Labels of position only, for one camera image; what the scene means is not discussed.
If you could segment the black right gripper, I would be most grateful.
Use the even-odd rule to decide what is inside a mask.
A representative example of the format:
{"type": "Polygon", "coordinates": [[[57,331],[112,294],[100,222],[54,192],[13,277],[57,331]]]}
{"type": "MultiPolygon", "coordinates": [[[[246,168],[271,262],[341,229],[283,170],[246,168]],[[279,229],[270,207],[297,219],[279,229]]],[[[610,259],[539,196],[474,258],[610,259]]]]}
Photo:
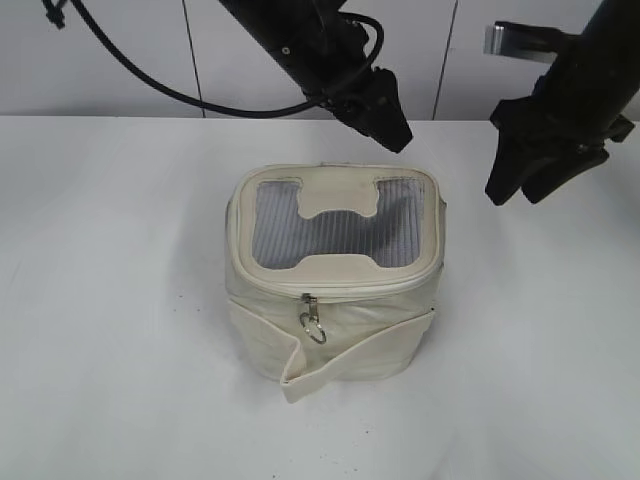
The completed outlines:
{"type": "Polygon", "coordinates": [[[531,95],[498,103],[490,116],[498,145],[485,186],[494,205],[520,188],[537,204],[608,160],[604,143],[624,141],[634,124],[618,111],[615,96],[598,98],[598,92],[551,85],[544,75],[531,95]]]}

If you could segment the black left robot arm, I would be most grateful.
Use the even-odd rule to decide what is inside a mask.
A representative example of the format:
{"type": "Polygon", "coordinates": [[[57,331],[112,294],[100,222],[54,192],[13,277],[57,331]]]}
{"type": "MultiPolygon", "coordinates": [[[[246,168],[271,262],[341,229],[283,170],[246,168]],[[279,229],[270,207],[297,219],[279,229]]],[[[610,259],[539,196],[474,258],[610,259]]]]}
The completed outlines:
{"type": "Polygon", "coordinates": [[[399,153],[413,139],[395,74],[374,65],[381,24],[342,1],[224,1],[224,8],[300,87],[312,107],[399,153]]]}

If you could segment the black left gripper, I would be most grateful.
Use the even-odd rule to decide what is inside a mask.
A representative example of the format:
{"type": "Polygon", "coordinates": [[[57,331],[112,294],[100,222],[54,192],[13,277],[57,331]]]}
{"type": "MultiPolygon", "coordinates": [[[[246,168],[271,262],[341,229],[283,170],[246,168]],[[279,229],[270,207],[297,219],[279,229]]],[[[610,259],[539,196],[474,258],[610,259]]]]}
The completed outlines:
{"type": "Polygon", "coordinates": [[[385,149],[400,153],[413,139],[398,108],[398,81],[385,68],[312,63],[304,66],[304,94],[385,149]]]}

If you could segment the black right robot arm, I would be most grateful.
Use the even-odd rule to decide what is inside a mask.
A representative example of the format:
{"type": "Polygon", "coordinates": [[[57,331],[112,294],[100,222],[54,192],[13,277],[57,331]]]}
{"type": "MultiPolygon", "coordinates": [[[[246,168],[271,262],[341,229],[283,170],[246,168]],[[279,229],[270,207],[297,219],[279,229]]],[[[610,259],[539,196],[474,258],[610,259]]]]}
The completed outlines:
{"type": "Polygon", "coordinates": [[[485,193],[495,205],[516,192],[540,202],[633,130],[623,111],[639,90],[638,2],[601,2],[578,35],[497,21],[484,49],[549,66],[530,95],[500,101],[490,116],[499,138],[485,193]]]}

